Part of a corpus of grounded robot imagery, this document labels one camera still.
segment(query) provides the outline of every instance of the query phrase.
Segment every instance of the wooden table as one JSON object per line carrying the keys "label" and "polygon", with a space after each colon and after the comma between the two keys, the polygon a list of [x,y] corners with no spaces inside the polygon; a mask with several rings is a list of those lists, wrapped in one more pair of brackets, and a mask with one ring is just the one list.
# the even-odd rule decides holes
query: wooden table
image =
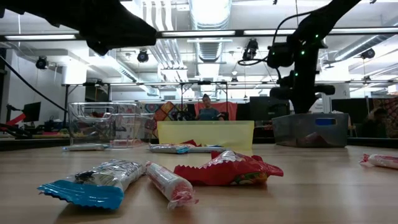
{"label": "wooden table", "polygon": [[296,149],[256,145],[254,153],[284,177],[267,186],[195,187],[192,207],[167,210],[167,200],[141,177],[116,211],[82,208],[38,195],[40,184],[89,169],[110,158],[151,160],[169,169],[199,166],[209,154],[153,154],[144,149],[62,152],[59,147],[0,152],[0,223],[398,223],[398,170],[362,167],[365,147]]}

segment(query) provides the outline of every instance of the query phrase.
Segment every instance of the person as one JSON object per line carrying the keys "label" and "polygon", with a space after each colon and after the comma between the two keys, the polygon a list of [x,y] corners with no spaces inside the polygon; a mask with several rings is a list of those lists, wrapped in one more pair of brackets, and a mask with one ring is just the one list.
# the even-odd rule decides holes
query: person
{"label": "person", "polygon": [[217,109],[211,107],[211,99],[207,94],[203,95],[202,102],[205,108],[199,110],[199,114],[196,119],[200,121],[224,121],[220,112]]}
{"label": "person", "polygon": [[387,138],[386,125],[384,121],[387,111],[383,108],[374,109],[362,125],[362,136],[364,138]]}

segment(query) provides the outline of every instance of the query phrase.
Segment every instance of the yellow plastic bin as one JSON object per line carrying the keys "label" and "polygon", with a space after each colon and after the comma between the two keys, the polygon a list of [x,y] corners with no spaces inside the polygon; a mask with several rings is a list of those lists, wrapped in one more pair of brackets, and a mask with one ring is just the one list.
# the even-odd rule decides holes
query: yellow plastic bin
{"label": "yellow plastic bin", "polygon": [[161,144],[221,145],[236,152],[252,154],[254,121],[158,121]]}

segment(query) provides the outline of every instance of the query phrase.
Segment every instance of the gray plastic bin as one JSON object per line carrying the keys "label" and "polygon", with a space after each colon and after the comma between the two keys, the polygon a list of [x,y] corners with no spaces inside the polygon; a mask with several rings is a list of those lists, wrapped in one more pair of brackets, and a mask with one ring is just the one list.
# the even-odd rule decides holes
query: gray plastic bin
{"label": "gray plastic bin", "polygon": [[292,147],[345,147],[348,114],[292,114],[272,119],[275,143]]}

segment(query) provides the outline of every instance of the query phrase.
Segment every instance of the computer monitor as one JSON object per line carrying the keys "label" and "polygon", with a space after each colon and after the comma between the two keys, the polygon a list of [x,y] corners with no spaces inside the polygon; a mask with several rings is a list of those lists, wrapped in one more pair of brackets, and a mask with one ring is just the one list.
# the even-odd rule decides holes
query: computer monitor
{"label": "computer monitor", "polygon": [[269,121],[272,118],[290,114],[288,100],[279,100],[268,96],[250,97],[251,119],[255,121]]}
{"label": "computer monitor", "polygon": [[26,116],[24,122],[33,122],[39,120],[41,104],[42,102],[37,102],[29,103],[24,106],[24,109],[22,110]]}

